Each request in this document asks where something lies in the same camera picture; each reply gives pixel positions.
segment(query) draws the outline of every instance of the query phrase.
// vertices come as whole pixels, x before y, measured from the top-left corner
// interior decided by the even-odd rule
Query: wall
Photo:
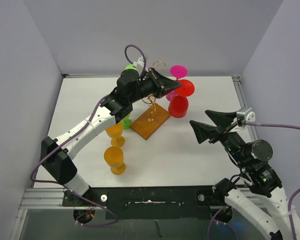
[[[242,75],[258,122],[300,126],[300,0],[285,0]],[[258,128],[288,197],[300,187],[300,131]],[[300,194],[294,204],[300,215]]]
[[[282,0],[24,0],[63,74],[114,77],[136,44],[190,76],[241,74]],[[129,52],[132,59],[138,54]]]
[[[0,0],[0,240],[39,160],[61,72],[22,0]]]

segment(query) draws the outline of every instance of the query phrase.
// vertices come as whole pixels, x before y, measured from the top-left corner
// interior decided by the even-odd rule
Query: wooden board
[[[147,140],[170,117],[170,113],[157,103],[155,103],[155,108],[152,122],[149,121],[152,109],[148,108],[130,125],[130,128],[144,140]]]

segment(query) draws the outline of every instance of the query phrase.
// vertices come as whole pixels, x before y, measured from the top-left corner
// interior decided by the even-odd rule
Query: purple cable
[[[36,171],[38,170],[38,168],[48,159],[50,158],[53,154],[55,154],[59,149],[61,149],[64,145],[66,145],[67,143],[69,143],[72,139],[74,139],[75,137],[77,137],[79,134],[81,134],[88,126],[89,126],[89,122],[92,121],[92,119],[94,118],[99,105],[101,104],[101,102],[103,100],[105,100],[106,97],[108,97],[109,95],[104,96],[103,98],[101,98],[98,103],[95,105],[88,121],[86,122],[86,124],[79,130],[77,131],[74,135],[72,135],[69,139],[67,139],[66,141],[64,141],[63,143],[61,143],[59,146],[57,146],[53,151],[51,151],[47,156],[45,156],[31,171],[30,174],[30,179],[31,181],[35,182],[35,183],[51,183],[51,184],[58,184],[57,181],[50,181],[50,180],[37,180],[34,178],[34,175],[36,173]]]
[[[274,127],[274,128],[287,128],[287,129],[300,130],[300,126],[287,125],[287,124],[257,123],[257,122],[250,122],[250,121],[245,122],[245,124],[249,125],[249,126],[256,126],[256,127]],[[298,190],[296,190],[289,198],[289,201],[288,201],[288,211],[289,212],[291,211],[291,208],[292,208],[293,199],[299,193],[300,193],[300,188]],[[289,215],[289,220],[290,220],[293,240],[297,240],[296,229],[295,229],[295,224],[294,224],[294,219],[292,217],[292,214]]]
[[[211,226],[212,226],[213,221],[216,219],[217,215],[218,215],[223,209],[228,208],[228,207],[230,207],[230,206],[229,206],[229,205],[223,206],[222,208],[220,208],[220,209],[213,215],[213,217],[212,217],[212,219],[211,219],[211,221],[210,221],[210,223],[209,223],[209,226],[208,226],[208,229],[207,229],[207,233],[206,233],[206,235],[207,235],[207,240],[210,240],[210,229],[211,229]],[[236,239],[236,240],[239,240],[239,237],[238,237],[236,231],[234,230],[234,228],[233,228],[232,226],[228,225],[228,224],[225,224],[225,225],[227,225],[227,226],[233,231],[233,233],[234,233],[234,235],[235,235],[235,239]]]
[[[294,199],[295,196],[296,196],[297,194],[299,194],[299,193],[300,193],[300,188],[299,188],[298,190],[296,190],[296,191],[291,195],[291,197],[289,198],[289,201],[288,201],[288,212],[291,211],[293,199]],[[291,230],[292,230],[293,240],[297,240],[296,229],[295,229],[295,224],[294,224],[294,219],[293,219],[293,217],[292,217],[292,214],[289,215],[289,220],[290,220],[290,224],[291,224]]]
[[[79,218],[81,218],[82,216],[86,215],[85,213],[84,214],[81,214],[79,215],[75,220],[78,221],[78,223],[82,224],[83,226],[85,227],[94,227],[94,228],[98,228],[98,227],[105,227],[105,226],[108,226],[108,225],[111,225],[111,224],[115,224],[117,221],[118,221],[118,217],[117,215],[115,215],[112,211],[110,211],[109,209],[105,208],[104,206],[101,206],[100,204],[96,203],[96,202],[93,202],[93,201],[90,201],[89,199],[83,197],[83,196],[80,196],[79,194],[77,194],[76,192],[72,191],[71,192],[73,195],[75,195],[77,198],[80,198],[84,201],[86,201],[87,203],[90,203],[96,207],[99,207],[103,210],[105,210],[107,213],[111,214],[115,220],[111,221],[111,222],[107,222],[107,223],[101,223],[101,224],[83,224],[81,222],[79,222]]]
[[[287,124],[258,123],[258,122],[251,122],[251,121],[246,121],[245,124],[249,126],[256,126],[256,127],[273,127],[273,128],[286,128],[286,129],[300,130],[300,126],[287,125]]]
[[[146,56],[145,56],[144,52],[138,46],[136,46],[134,44],[129,44],[124,49],[125,58],[128,60],[129,63],[131,63],[131,64],[134,63],[133,61],[131,61],[129,59],[128,54],[127,54],[127,49],[130,48],[130,47],[137,49],[139,51],[139,53],[141,54],[141,56],[143,57],[143,69],[142,69],[142,73],[143,73],[146,70],[146,64],[147,64]]]

